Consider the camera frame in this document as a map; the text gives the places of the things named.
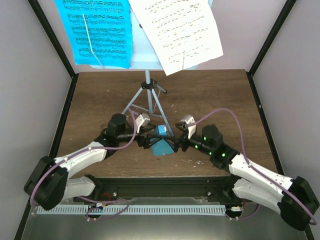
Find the blue metronome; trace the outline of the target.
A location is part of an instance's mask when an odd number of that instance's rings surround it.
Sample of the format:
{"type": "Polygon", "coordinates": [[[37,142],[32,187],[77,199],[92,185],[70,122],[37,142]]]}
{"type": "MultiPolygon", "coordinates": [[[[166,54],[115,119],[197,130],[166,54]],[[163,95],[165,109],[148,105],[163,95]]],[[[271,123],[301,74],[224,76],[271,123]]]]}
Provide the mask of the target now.
{"type": "MultiPolygon", "coordinates": [[[[158,125],[155,128],[153,133],[155,135],[160,135],[165,137],[169,135],[169,131],[167,130],[166,125],[158,125]]],[[[151,151],[153,155],[156,157],[170,155],[174,153],[173,149],[164,139],[159,140],[153,146],[151,146],[151,151]]]]}

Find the white sheet music page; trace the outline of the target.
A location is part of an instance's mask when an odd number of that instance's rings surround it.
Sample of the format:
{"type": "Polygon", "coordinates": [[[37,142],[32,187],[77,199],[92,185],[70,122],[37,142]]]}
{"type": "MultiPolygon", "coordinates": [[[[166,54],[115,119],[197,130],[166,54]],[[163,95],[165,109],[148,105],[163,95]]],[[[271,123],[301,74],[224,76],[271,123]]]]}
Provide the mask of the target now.
{"type": "Polygon", "coordinates": [[[207,0],[129,2],[167,76],[223,56],[207,0]]]}

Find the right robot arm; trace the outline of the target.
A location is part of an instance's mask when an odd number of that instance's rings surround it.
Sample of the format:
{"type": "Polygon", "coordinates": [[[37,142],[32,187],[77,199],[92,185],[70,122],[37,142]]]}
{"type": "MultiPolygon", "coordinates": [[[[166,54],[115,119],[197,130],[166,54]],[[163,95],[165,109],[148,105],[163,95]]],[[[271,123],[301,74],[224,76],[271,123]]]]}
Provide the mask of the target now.
{"type": "Polygon", "coordinates": [[[223,135],[214,124],[203,127],[201,134],[197,134],[193,126],[183,123],[176,126],[182,131],[180,137],[164,137],[173,150],[185,152],[189,147],[194,148],[209,156],[216,168],[233,177],[234,181],[222,188],[225,200],[232,202],[240,198],[267,207],[299,231],[316,224],[314,214],[320,204],[306,179],[291,178],[249,160],[224,143],[223,135]]]}

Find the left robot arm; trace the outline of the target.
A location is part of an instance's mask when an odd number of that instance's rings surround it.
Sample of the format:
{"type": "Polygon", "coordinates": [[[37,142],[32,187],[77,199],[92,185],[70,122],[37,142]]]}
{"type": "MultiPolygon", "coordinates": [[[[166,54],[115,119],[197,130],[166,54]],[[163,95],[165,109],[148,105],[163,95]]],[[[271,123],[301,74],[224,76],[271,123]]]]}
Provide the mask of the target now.
{"type": "Polygon", "coordinates": [[[155,129],[156,125],[145,113],[134,117],[133,125],[124,114],[117,113],[89,145],[65,156],[42,157],[24,186],[30,204],[51,210],[65,199],[85,198],[88,202],[97,202],[102,196],[102,183],[90,174],[80,178],[73,176],[123,149],[121,143],[129,146],[136,141],[139,147],[148,149],[151,136],[144,133],[155,129]]]}

